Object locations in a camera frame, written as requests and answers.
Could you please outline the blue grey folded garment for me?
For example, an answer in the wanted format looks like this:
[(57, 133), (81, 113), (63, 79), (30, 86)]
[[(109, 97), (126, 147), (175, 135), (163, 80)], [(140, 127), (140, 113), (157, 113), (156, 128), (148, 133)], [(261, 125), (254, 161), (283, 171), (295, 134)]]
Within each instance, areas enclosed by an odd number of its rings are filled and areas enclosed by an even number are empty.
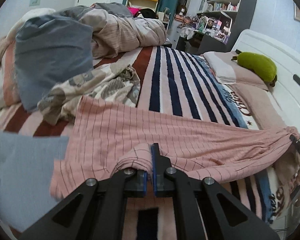
[(44, 15), (27, 20), (15, 37), (15, 75), (24, 109), (57, 83), (93, 68), (93, 29), (73, 18)]

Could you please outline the framed wall picture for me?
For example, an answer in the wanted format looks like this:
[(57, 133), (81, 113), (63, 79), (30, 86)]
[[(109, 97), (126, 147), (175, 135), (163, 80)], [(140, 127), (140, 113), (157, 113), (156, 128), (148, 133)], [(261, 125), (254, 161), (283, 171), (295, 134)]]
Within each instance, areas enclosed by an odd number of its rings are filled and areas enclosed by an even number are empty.
[(300, 22), (300, 9), (294, 3), (294, 20)]

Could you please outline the crumpled beige grey duvet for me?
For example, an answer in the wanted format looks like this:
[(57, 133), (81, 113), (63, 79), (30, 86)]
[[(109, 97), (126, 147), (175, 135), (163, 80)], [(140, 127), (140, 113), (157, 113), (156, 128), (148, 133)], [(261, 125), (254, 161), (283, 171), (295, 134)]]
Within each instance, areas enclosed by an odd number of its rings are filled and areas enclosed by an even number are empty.
[(93, 57), (114, 58), (119, 53), (139, 47), (161, 46), (166, 42), (166, 29), (158, 19), (134, 18), (120, 3), (95, 3), (91, 7), (78, 5), (55, 12), (73, 18), (93, 29)]

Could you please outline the grey folded cloth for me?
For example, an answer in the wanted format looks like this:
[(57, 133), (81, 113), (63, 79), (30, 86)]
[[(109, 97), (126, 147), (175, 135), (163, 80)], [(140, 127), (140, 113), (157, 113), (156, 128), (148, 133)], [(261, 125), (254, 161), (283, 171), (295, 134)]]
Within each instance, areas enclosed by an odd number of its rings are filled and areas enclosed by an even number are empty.
[(0, 219), (25, 231), (58, 204), (50, 194), (55, 160), (68, 137), (30, 137), (0, 132)]

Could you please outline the mannequin head with wig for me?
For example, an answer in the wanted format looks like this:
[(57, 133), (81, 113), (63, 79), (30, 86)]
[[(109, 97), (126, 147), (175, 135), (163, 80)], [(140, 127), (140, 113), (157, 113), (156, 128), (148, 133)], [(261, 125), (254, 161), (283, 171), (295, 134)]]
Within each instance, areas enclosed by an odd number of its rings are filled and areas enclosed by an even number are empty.
[(176, 10), (175, 19), (183, 19), (187, 14), (187, 7), (185, 5), (179, 5)]

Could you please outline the grey floral patterned garment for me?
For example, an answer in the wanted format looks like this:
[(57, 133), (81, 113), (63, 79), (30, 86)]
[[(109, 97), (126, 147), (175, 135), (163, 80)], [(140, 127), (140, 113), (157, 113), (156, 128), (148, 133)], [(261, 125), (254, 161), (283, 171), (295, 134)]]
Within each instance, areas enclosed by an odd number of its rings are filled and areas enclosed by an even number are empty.
[(135, 107), (140, 89), (140, 78), (130, 64), (109, 63), (55, 84), (38, 102), (37, 108), (43, 120), (51, 125), (61, 119), (74, 122), (81, 97)]

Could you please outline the green plush toy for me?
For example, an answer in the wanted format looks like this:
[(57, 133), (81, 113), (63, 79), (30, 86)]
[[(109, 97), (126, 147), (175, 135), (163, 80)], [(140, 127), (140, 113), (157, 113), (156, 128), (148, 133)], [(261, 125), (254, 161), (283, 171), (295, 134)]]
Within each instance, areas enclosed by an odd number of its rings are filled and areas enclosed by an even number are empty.
[(268, 57), (252, 52), (241, 52), (232, 61), (258, 75), (265, 83), (274, 87), (277, 82), (276, 64)]

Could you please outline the white bed headboard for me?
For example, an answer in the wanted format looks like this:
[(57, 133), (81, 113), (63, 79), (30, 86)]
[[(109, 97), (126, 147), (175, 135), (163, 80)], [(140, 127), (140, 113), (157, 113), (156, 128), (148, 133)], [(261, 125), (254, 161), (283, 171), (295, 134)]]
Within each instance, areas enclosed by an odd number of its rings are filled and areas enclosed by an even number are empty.
[(281, 108), (285, 123), (300, 133), (300, 54), (267, 35), (246, 29), (239, 35), (233, 50), (267, 56), (277, 66), (277, 82), (270, 89)]

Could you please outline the beige striped pillow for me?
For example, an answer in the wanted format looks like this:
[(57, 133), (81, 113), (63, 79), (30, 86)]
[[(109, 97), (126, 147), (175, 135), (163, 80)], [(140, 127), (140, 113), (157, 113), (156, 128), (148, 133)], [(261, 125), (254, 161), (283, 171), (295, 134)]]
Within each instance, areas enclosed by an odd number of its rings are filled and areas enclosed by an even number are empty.
[(243, 83), (235, 83), (230, 87), (248, 108), (259, 129), (287, 127), (265, 90)]

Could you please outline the yellow white shelf cabinet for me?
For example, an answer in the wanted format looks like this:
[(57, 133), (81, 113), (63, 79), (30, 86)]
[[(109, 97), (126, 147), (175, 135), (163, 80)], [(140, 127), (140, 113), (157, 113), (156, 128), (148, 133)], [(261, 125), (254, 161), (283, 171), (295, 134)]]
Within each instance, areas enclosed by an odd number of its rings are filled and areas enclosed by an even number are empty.
[(159, 0), (126, 0), (126, 6), (129, 8), (152, 9), (157, 11)]

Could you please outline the dark tall bookshelf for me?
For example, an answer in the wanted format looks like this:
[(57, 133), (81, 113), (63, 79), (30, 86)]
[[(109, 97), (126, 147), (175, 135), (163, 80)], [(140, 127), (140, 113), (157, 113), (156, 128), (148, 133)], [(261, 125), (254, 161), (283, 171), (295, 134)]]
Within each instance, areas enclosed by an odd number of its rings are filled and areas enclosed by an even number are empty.
[(202, 20), (191, 38), (179, 37), (175, 48), (191, 54), (229, 52), (240, 33), (249, 29), (257, 0), (203, 0)]

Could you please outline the pink checked pants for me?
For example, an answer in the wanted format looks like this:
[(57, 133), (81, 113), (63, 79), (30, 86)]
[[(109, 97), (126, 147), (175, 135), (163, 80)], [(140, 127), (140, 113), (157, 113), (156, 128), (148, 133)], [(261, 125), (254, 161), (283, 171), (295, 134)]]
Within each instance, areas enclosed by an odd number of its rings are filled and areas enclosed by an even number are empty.
[(55, 160), (50, 193), (67, 197), (89, 178), (135, 168), (152, 172), (151, 145), (189, 177), (219, 183), (273, 164), (291, 145), (295, 127), (255, 130), (189, 119), (81, 97), (65, 158)]

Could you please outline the striped plush bed blanket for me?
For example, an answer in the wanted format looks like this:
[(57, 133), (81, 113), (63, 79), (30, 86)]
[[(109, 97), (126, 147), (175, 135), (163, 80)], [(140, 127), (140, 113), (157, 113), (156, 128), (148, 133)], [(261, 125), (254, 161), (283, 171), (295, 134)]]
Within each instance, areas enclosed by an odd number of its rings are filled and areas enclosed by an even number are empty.
[[(213, 111), (219, 123), (259, 129), (243, 101), (230, 85), (216, 80), (203, 57), (160, 47), (137, 49), (115, 60), (119, 63), (132, 60), (138, 75), (143, 77), (138, 102), (143, 110), (205, 121), (209, 119), (208, 112)], [(266, 93), (282, 118), (284, 114), (269, 89)], [(11, 106), (0, 117), (0, 132), (30, 137), (65, 137), (71, 134), (72, 128), (73, 124), (65, 120), (50, 125), (41, 113), (28, 113), (21, 104)], [(285, 175), (293, 167), (293, 163), (279, 160), (265, 171), (227, 183), (225, 187), (267, 223), (273, 224), (287, 209)]]

